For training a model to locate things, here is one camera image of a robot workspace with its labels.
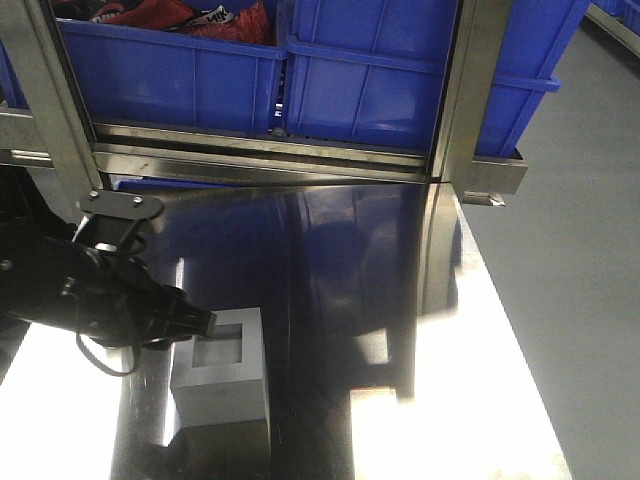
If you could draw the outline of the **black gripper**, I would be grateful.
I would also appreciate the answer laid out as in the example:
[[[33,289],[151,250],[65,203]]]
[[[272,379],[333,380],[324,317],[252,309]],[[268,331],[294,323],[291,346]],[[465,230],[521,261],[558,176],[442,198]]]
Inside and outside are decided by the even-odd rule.
[[[1,236],[1,319],[84,334],[104,346],[211,337],[216,314],[185,303],[144,270],[118,278],[98,255],[44,236]]]

